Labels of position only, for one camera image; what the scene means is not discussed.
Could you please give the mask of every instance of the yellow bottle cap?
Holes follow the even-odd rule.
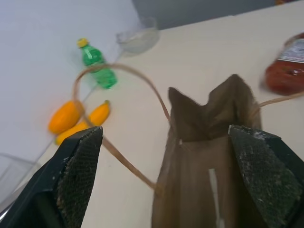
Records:
[[[83,48],[89,43],[89,41],[86,38],[81,38],[77,41],[77,45],[79,48]]]

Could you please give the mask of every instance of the gray wall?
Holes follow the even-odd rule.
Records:
[[[275,0],[133,0],[140,16],[157,19],[168,29],[273,6]]]

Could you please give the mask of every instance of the clear glass bowl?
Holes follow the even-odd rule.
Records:
[[[141,18],[137,28],[116,35],[117,43],[123,51],[131,54],[140,54],[152,48],[159,37],[154,18]]]

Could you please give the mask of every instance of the plastic bottle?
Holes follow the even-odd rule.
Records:
[[[106,63],[102,53],[95,47],[91,46],[87,39],[81,38],[77,42],[82,52],[82,61],[85,66],[89,67],[94,64]],[[111,69],[97,70],[92,73],[96,82],[104,89],[109,89],[117,82],[115,73]]]
[[[304,91],[304,32],[285,43],[265,77],[267,86],[275,93],[291,95]]]

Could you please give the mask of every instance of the paper bag handle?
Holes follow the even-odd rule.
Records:
[[[76,78],[74,85],[73,85],[73,100],[74,101],[78,101],[78,91],[79,91],[79,81],[80,79],[87,73],[96,71],[96,70],[102,70],[105,68],[113,68],[113,69],[120,69],[120,70],[124,70],[126,72],[129,72],[133,75],[138,76],[139,78],[141,78],[143,81],[145,81],[150,88],[153,90],[153,92],[156,94],[158,100],[161,103],[161,107],[165,113],[165,116],[168,120],[169,123],[171,123],[171,118],[169,115],[169,112],[159,94],[159,92],[157,91],[155,85],[153,84],[153,82],[147,78],[144,74],[142,74],[141,72],[139,72],[138,70],[123,65],[123,64],[118,64],[118,63],[114,63],[114,64],[102,64],[102,65],[95,65],[92,67],[87,68],[86,70],[83,70]],[[88,124],[88,126],[90,127],[94,127],[94,124],[91,122],[91,120],[88,118],[88,116],[86,115],[85,110],[81,107],[81,105],[79,104],[79,102],[75,102],[75,105],[78,109],[78,111],[80,112],[80,114],[83,116],[84,120],[86,121],[86,123]],[[131,171],[131,173],[133,173],[136,177],[138,177],[139,179],[141,179],[144,183],[146,183],[150,188],[152,188],[156,193],[160,193],[162,191],[161,187],[157,186],[156,183],[152,182],[151,180],[149,180],[145,175],[143,175],[137,168],[135,168],[115,147],[114,145],[104,136],[103,138],[103,146],[122,164],[124,165],[129,171]]]
[[[253,119],[256,116],[256,114],[260,111],[261,107],[264,107],[264,106],[269,105],[269,104],[271,105],[271,104],[279,103],[279,102],[282,102],[282,101],[292,100],[292,99],[301,97],[303,95],[304,95],[304,91],[296,93],[296,94],[292,94],[292,95],[289,95],[289,96],[282,96],[282,97],[279,97],[279,98],[275,98],[275,99],[271,99],[271,100],[268,100],[268,101],[261,102],[261,103],[258,104],[258,106],[255,109],[253,109],[249,113],[249,119]]]

